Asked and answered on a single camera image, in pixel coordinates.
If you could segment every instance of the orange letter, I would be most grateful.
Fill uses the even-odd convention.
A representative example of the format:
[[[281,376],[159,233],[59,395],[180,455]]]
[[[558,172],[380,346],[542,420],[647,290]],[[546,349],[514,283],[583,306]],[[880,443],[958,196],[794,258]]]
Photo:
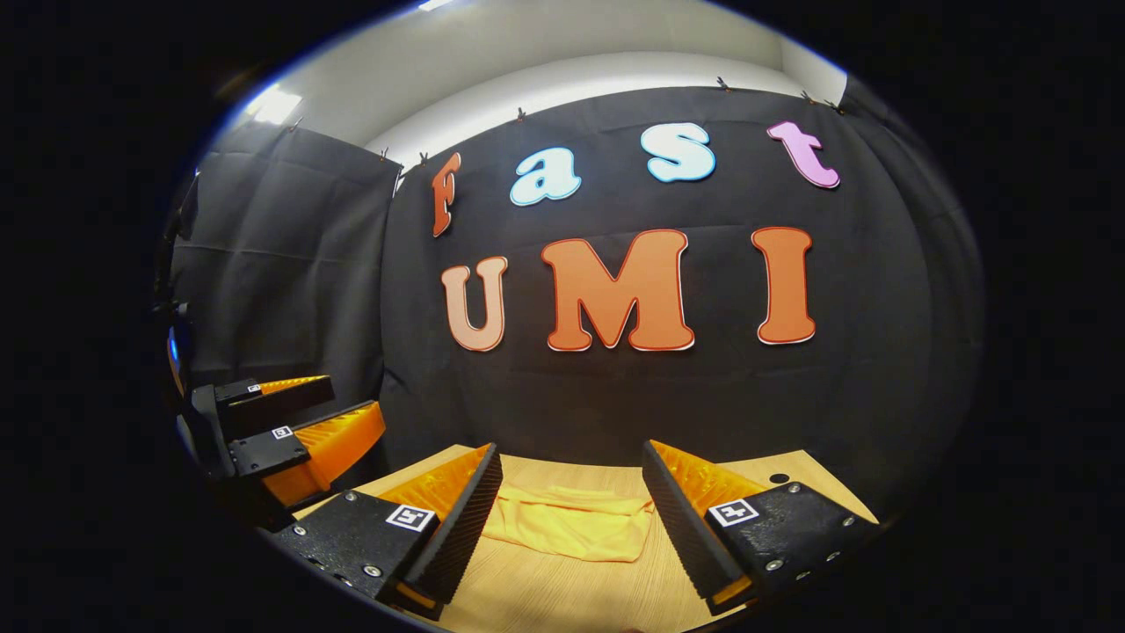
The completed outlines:
[[[586,239],[562,239],[543,247],[555,269],[555,332],[547,345],[556,352],[590,350],[593,337],[582,329],[582,309],[610,350],[621,341],[636,302],[637,329],[629,345],[641,352],[687,350],[695,334],[684,325],[680,293],[680,255],[687,235],[670,228],[637,235],[614,279]]]
[[[461,168],[461,153],[453,152],[449,162],[433,177],[433,236],[446,232],[451,220],[449,205],[453,204],[453,172]]]
[[[766,320],[758,326],[758,341],[784,345],[811,340],[817,325],[809,319],[804,253],[812,237],[800,228],[768,226],[755,230],[750,241],[766,255],[768,283]]]
[[[469,279],[468,265],[454,265],[441,273],[446,286],[446,311],[449,332],[465,350],[488,352],[504,338],[504,287],[501,274],[507,270],[506,256],[489,256],[477,263],[477,274],[485,282],[485,327],[476,329],[469,324],[469,308],[465,300],[465,281]]]

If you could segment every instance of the black curtain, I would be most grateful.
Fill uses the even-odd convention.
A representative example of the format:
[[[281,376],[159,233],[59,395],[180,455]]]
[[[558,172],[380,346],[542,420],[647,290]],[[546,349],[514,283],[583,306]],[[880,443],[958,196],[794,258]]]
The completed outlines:
[[[662,88],[532,112],[412,169],[387,221],[382,283],[388,459],[399,468],[452,443],[497,442],[506,454],[636,465],[659,440],[712,461],[807,450],[884,516],[942,455],[965,410],[981,338],[975,244],[950,184],[919,142],[884,125],[849,91],[845,114],[753,90]],[[839,187],[812,186],[766,135],[783,120],[817,136]],[[640,134],[695,123],[717,165],[700,181],[660,182]],[[520,207],[515,165],[564,146],[579,189]],[[453,152],[452,224],[434,238],[431,181]],[[759,227],[802,228],[816,336],[766,346]],[[540,257],[557,239],[590,241],[616,274],[637,233],[683,230],[686,352],[548,349],[554,275]],[[446,318],[441,272],[492,255],[504,273],[505,336],[461,349]],[[484,324],[483,283],[468,281],[470,323]],[[636,326],[636,310],[626,336]],[[588,320],[584,328],[593,333]]]
[[[250,121],[215,142],[172,261],[192,322],[191,385],[331,376],[335,403],[309,415],[378,398],[384,230],[400,169],[300,127]],[[381,461],[377,445],[364,463]]]

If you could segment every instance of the wooden table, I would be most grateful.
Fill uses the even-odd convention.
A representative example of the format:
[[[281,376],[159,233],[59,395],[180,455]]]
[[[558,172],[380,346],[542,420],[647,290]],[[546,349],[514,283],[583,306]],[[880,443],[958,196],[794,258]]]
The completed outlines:
[[[469,451],[467,446],[450,446],[356,490],[378,496]],[[501,460],[506,483],[612,490],[623,497],[649,496],[640,467],[562,464],[510,455],[502,455]],[[785,473],[856,515],[876,522],[860,499],[804,451],[721,465],[767,487],[773,486],[770,476]],[[306,508],[296,516],[302,518],[317,507]],[[670,633],[745,608],[711,616],[681,567],[659,513],[652,519],[645,550],[632,563],[579,561],[482,536],[457,595],[442,612],[438,625],[457,633],[619,633],[629,627],[645,633]]]

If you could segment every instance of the yellow towel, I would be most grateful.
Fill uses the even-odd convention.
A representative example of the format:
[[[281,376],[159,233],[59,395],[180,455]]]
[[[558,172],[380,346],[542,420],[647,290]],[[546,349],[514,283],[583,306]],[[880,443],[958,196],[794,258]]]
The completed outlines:
[[[504,483],[484,535],[547,554],[631,563],[640,557],[651,523],[651,498]]]

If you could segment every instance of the ceiling light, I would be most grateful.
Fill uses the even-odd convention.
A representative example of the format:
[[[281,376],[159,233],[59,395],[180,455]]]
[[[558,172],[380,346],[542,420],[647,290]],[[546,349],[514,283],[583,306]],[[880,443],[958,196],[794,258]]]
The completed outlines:
[[[422,9],[423,11],[432,11],[438,7],[441,7],[442,4],[449,4],[453,0],[430,0],[429,2],[423,2],[418,4],[418,9]]]
[[[299,96],[282,92],[274,83],[246,105],[246,114],[255,115],[254,120],[281,125],[299,102]]]

